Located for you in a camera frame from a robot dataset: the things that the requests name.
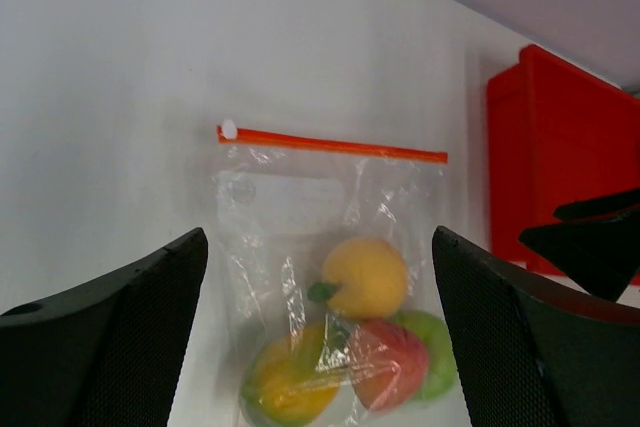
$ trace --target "red apple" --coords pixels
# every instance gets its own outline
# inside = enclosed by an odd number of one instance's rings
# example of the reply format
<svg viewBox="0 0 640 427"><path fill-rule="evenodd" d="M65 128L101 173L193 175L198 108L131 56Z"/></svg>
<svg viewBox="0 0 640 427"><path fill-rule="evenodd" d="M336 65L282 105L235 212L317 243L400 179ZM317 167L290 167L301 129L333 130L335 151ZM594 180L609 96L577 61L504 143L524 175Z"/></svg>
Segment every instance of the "red apple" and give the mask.
<svg viewBox="0 0 640 427"><path fill-rule="evenodd" d="M409 400L424 381L429 354L410 330L382 319L361 323L348 342L351 384L369 410L391 410Z"/></svg>

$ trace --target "white label area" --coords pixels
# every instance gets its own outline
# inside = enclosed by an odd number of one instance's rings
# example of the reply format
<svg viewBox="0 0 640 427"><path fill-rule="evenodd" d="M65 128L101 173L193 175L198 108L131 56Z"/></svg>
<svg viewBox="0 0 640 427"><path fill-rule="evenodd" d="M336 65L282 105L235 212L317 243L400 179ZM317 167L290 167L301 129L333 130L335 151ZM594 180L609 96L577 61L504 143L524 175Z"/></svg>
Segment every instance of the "white label area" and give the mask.
<svg viewBox="0 0 640 427"><path fill-rule="evenodd" d="M224 230L308 235L341 221L345 191L336 179L231 171L216 179L218 222Z"/></svg>

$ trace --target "mango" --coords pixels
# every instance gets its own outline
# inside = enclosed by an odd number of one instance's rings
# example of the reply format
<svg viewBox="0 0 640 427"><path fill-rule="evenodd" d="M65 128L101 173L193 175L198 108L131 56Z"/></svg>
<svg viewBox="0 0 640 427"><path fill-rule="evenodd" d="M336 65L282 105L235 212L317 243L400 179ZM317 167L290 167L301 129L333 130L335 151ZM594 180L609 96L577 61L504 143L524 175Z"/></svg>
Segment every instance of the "mango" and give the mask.
<svg viewBox="0 0 640 427"><path fill-rule="evenodd" d="M434 400L451 390L458 379L458 369L444 320L428 312L407 310L398 312L391 321L417 335L429 352L431 365L416 399Z"/></svg>
<svg viewBox="0 0 640 427"><path fill-rule="evenodd" d="M344 334L316 322L262 349L247 370L240 404L254 427L303 427L335 398L347 371Z"/></svg>
<svg viewBox="0 0 640 427"><path fill-rule="evenodd" d="M368 410L390 411L420 389L429 354L409 330L383 319L361 323L349 338L349 376Z"/></svg>

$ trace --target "green leaf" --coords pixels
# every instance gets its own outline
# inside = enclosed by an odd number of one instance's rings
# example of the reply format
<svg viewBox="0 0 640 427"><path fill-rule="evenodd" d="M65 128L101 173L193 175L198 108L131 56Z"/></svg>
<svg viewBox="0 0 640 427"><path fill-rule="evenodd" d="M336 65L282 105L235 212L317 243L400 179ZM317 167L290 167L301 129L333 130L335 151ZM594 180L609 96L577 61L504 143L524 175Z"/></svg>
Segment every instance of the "green leaf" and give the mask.
<svg viewBox="0 0 640 427"><path fill-rule="evenodd" d="M333 297L340 290L337 284L329 282L316 282L307 291L307 298L316 304L323 304Z"/></svg>

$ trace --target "black object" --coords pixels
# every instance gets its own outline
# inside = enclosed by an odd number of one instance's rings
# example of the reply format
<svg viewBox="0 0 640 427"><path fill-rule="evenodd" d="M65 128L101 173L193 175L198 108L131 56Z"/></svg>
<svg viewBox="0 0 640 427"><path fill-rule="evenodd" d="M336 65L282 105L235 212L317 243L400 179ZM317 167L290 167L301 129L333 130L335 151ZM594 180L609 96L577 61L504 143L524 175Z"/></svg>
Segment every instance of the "black object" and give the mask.
<svg viewBox="0 0 640 427"><path fill-rule="evenodd" d="M640 270L640 189L556 209L562 223L526 229L520 241L590 294L616 301Z"/></svg>
<svg viewBox="0 0 640 427"><path fill-rule="evenodd" d="M206 264L197 229L0 316L0 425L166 425Z"/></svg>
<svg viewBox="0 0 640 427"><path fill-rule="evenodd" d="M528 272L443 227L433 257L475 427L640 425L640 310Z"/></svg>

